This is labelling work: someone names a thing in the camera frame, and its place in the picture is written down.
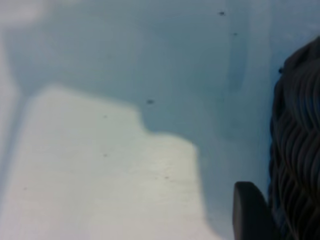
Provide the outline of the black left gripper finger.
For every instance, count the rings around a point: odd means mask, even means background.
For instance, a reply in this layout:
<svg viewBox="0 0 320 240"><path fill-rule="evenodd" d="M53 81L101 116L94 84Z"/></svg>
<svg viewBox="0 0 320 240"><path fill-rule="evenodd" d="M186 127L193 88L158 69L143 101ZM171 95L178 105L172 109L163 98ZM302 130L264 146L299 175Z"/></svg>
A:
<svg viewBox="0 0 320 240"><path fill-rule="evenodd" d="M274 240L276 228L261 191L249 181L234 184L232 226L235 240Z"/></svg>

